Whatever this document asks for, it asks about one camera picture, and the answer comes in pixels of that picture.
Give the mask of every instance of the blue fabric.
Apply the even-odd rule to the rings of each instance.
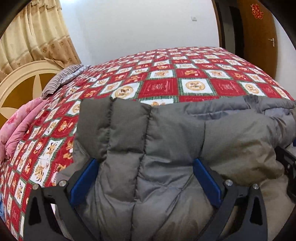
[[[193,173],[202,186],[211,205],[219,208],[222,203],[222,191],[199,159],[195,159],[193,162]]]
[[[2,218],[3,222],[5,222],[4,206],[3,206],[3,201],[2,201],[2,195],[0,195],[0,217]]]
[[[92,183],[98,175],[99,167],[100,164],[98,161],[93,159],[71,189],[69,202],[73,208],[85,199]]]
[[[83,71],[85,71],[89,67],[90,67],[90,65],[83,66],[79,70],[75,71],[73,74],[68,75],[66,78],[64,78],[62,80],[60,87],[62,87],[63,85],[66,85],[68,83],[70,83],[74,78],[76,78],[78,75],[80,75]]]

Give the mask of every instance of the curtain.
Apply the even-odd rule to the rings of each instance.
[[[0,82],[13,70],[36,60],[61,67],[81,61],[69,37],[59,0],[33,0],[0,39]]]

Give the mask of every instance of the gray jacket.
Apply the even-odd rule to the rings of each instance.
[[[272,240],[294,208],[274,148],[295,139],[295,107],[252,95],[160,107],[85,99],[74,163],[57,181],[96,158],[98,176],[77,211],[98,240],[190,241],[213,214],[193,175],[193,160],[203,158],[225,179],[261,186]]]

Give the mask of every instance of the headboard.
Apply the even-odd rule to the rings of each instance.
[[[46,60],[25,64],[0,83],[0,128],[28,101],[41,96],[46,84],[63,68]]]

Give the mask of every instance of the gold curtain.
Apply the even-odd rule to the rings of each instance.
[[[81,61],[69,37],[59,0],[33,0],[0,39],[0,82],[13,70],[36,60],[67,67]]]

